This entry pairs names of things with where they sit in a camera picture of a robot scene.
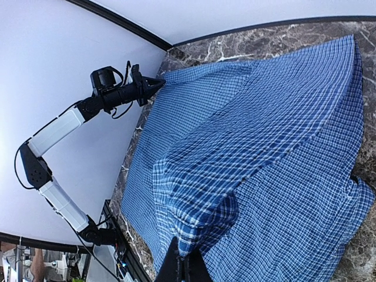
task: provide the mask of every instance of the black frame edge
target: black frame edge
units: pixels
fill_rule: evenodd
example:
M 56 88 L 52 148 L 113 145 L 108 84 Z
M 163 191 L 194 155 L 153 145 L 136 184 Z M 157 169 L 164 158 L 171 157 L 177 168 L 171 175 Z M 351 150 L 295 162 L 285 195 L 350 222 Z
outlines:
M 0 232 L 0 241 L 12 243 L 12 244 L 19 244 L 19 239 L 20 239 L 19 236 Z M 62 251 L 62 252 L 67 252 L 67 253 L 89 254 L 88 251 L 86 251 L 84 247 L 79 246 L 79 245 L 53 243 L 53 242 L 48 242 L 48 241 L 30 239 L 27 237 L 21 237 L 21 245 L 32 247 L 32 248 L 37 248 L 37 249 Z
M 318 22 L 370 22 L 370 21 L 376 22 L 376 16 L 319 16 L 315 18 L 288 19 L 285 21 L 268 22 L 268 23 L 263 23 L 263 24 L 260 23 L 258 25 L 249 25 L 249 26 L 244 26 L 242 28 L 234 28 L 234 29 L 229 29 L 227 31 L 216 32 L 216 33 L 200 36 L 197 38 L 189 39 L 183 42 L 179 42 L 177 44 L 174 44 L 173 47 L 178 47 L 178 46 L 192 43 L 195 41 L 209 39 L 209 38 L 226 35 L 230 33 L 249 31 L 251 29 L 257 29 L 257 28 L 270 28 L 273 26 L 294 25 L 294 24 L 303 24 L 303 23 L 311 24 L 311 23 L 318 23 Z
M 83 9 L 86 9 L 98 16 L 101 16 L 108 21 L 113 22 L 114 24 L 117 24 L 121 26 L 122 28 L 125 28 L 126 30 L 134 33 L 135 35 L 143 38 L 144 40 L 150 42 L 151 44 L 154 44 L 158 48 L 167 51 L 168 49 L 172 48 L 172 45 L 162 38 L 158 37 L 157 35 L 151 33 L 150 31 L 146 30 L 145 28 L 142 28 L 141 26 L 135 24 L 134 22 L 131 22 L 130 20 L 96 4 L 89 0 L 66 0 L 69 3 L 75 4 Z

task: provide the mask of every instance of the white arm segment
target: white arm segment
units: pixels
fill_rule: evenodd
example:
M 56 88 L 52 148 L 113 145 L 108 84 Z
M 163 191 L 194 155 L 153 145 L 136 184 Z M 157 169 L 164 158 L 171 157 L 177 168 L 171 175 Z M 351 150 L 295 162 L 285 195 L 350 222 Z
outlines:
M 39 188 L 39 194 L 46 198 L 56 212 L 61 214 L 77 232 L 89 225 L 87 215 L 65 193 L 54 177 L 52 181 Z
M 79 128 L 84 122 L 85 119 L 77 108 L 69 109 L 33 136 L 29 140 L 28 146 L 36 157 L 41 157 L 53 145 Z
M 77 108 L 69 109 L 34 135 L 28 141 L 28 146 L 36 157 L 41 157 L 84 122 L 85 119 Z M 77 232 L 89 225 L 87 215 L 65 193 L 54 177 L 52 181 L 39 188 L 39 194 L 45 197 Z

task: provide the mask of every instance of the blue plaid shirt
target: blue plaid shirt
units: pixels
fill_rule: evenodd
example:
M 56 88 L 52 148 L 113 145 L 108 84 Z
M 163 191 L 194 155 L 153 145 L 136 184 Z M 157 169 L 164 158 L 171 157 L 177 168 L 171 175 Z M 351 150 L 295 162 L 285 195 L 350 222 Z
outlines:
M 373 201 L 367 185 L 350 179 L 363 127 L 353 37 L 166 80 L 157 102 L 167 104 L 156 102 L 134 158 L 145 153 L 144 139 L 155 143 L 148 150 L 165 144 L 145 173 L 156 234 L 135 224 L 156 267 L 177 236 L 181 255 L 201 249 L 214 281 L 328 280 Z M 150 127 L 201 115 L 195 105 L 168 102 L 179 94 L 197 104 L 223 96 L 193 126 L 160 128 L 177 132 L 164 142 Z M 139 173 L 132 164 L 125 198 Z M 124 205 L 123 212 L 133 224 L 144 220 Z

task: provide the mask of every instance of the marble countertop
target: marble countertop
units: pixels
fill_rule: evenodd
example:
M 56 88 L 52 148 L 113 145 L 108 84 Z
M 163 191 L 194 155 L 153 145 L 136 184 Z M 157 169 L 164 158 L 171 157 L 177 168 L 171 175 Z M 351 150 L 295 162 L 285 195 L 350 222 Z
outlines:
M 376 187 L 376 22 L 322 22 L 252 29 L 204 39 L 168 51 L 159 75 L 210 62 L 268 59 L 354 34 L 363 63 L 364 137 L 353 173 Z M 120 226 L 146 272 L 155 279 L 149 248 L 120 212 L 127 173 L 153 101 L 143 108 L 111 200 Z M 376 204 L 348 244 L 333 282 L 376 281 Z

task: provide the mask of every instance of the person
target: person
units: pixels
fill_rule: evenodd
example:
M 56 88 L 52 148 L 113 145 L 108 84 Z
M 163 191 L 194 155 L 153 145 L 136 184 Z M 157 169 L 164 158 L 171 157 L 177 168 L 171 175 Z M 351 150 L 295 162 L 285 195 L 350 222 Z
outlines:
M 1 242 L 1 252 L 3 258 L 10 266 L 16 269 L 16 244 Z M 43 282 L 44 279 L 50 281 L 64 281 L 62 275 L 58 274 L 52 267 L 45 267 L 44 263 L 61 260 L 62 253 L 59 251 L 42 250 L 31 248 L 31 264 L 24 261 L 23 278 L 30 282 Z

